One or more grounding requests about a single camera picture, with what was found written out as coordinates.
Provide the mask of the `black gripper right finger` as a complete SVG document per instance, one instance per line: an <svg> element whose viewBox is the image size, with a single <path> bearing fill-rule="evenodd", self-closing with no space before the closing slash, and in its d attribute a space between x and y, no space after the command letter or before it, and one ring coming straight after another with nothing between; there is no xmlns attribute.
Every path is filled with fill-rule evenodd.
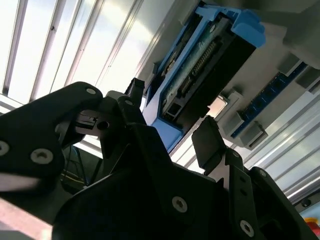
<svg viewBox="0 0 320 240"><path fill-rule="evenodd" d="M214 180L210 237L214 240L314 240L307 225L272 177L244 167L226 146L213 117L192 134L198 165Z"/></svg>

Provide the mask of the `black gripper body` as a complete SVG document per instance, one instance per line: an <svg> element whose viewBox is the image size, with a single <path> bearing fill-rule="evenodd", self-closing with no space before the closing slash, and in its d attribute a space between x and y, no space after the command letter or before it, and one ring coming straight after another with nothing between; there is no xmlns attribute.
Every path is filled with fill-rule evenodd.
<svg viewBox="0 0 320 240"><path fill-rule="evenodd" d="M226 240L227 194L172 163L155 128L132 126L119 168L68 200L54 240Z"/></svg>

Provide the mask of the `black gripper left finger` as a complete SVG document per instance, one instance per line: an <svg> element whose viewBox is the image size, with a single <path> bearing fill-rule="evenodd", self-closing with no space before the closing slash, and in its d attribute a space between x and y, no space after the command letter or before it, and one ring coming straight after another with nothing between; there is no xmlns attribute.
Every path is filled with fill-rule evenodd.
<svg viewBox="0 0 320 240"><path fill-rule="evenodd" d="M167 162L158 131L140 111L144 83L133 79L125 93L106 95L86 82L76 82L23 105L0 118L0 190L51 191L64 166L63 151L86 135L99 138L109 159L119 145L150 165Z"/></svg>

